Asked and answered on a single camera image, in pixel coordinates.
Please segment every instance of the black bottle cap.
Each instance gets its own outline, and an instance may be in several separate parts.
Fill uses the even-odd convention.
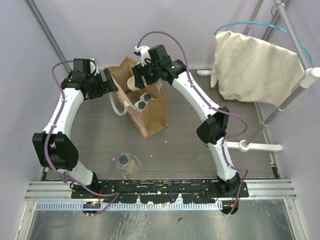
[[[145,106],[146,106],[146,103],[145,103],[144,101],[140,101],[140,102],[138,103],[138,107],[139,107],[140,109],[144,109]]]
[[[128,157],[126,155],[122,155],[119,157],[119,163],[126,164],[128,162]]]
[[[149,93],[147,93],[147,94],[145,94],[145,95],[143,96],[143,99],[144,99],[145,101],[149,101],[149,100],[151,99],[151,95],[150,95]]]

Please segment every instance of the paper bag handle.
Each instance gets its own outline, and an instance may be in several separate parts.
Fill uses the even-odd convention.
[[[128,107],[129,107],[129,104],[124,101],[124,109],[123,109],[123,112],[120,112],[116,106],[116,103],[115,103],[115,99],[114,99],[114,96],[113,96],[113,93],[112,92],[109,92],[109,97],[110,97],[110,102],[111,102],[111,105],[112,105],[112,108],[114,110],[114,112],[118,115],[118,116],[123,116],[127,113],[128,111]]]

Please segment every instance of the black mounting plate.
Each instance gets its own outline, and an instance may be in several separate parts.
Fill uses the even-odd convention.
[[[215,179],[144,179],[144,180],[100,180],[103,194],[120,193],[115,203],[134,204],[138,196],[140,202],[147,204],[174,203],[181,194],[183,203],[205,204],[214,203],[216,198],[235,198],[237,191],[225,195],[219,191]],[[240,197],[249,197],[247,184],[241,186]],[[96,199],[95,195],[83,190],[72,191],[72,199]],[[114,197],[102,197],[103,202],[109,203]]]

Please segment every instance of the gray floor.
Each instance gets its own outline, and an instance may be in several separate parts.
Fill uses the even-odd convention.
[[[219,210],[107,211],[93,218],[79,211],[36,211],[27,239],[294,240],[295,237],[283,200],[242,200],[232,217]]]
[[[210,88],[210,77],[199,77],[195,71],[191,73],[212,100],[248,121],[249,130],[235,141],[246,138],[259,125],[253,103],[224,100],[217,88]],[[176,89],[166,82],[163,85],[169,126],[146,140],[128,116],[119,117],[114,113],[109,96],[82,103],[72,125],[71,140],[79,151],[80,161],[99,179],[121,177],[116,171],[121,152],[133,153],[140,161],[141,166],[136,164],[133,176],[137,179],[216,177],[211,152],[196,134],[201,124],[197,113]],[[231,117],[227,133],[240,132],[243,127],[243,123]],[[264,143],[263,136],[255,142]],[[267,152],[230,150],[230,155],[237,167],[249,169],[249,178],[274,177]],[[56,177],[50,172],[47,178]]]

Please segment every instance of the brown paper bag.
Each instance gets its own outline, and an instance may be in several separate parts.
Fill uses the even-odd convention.
[[[139,130],[143,139],[147,139],[168,126],[166,122],[167,98],[160,81],[138,91],[131,91],[128,88],[127,81],[134,75],[132,67],[136,64],[137,62],[135,60],[127,56],[119,66],[110,66],[108,69],[115,85],[119,89],[119,91],[116,92],[118,101],[122,106],[127,103],[127,114]],[[142,111],[139,111],[134,104],[138,102],[140,96],[145,93],[150,94],[153,99],[148,101]]]

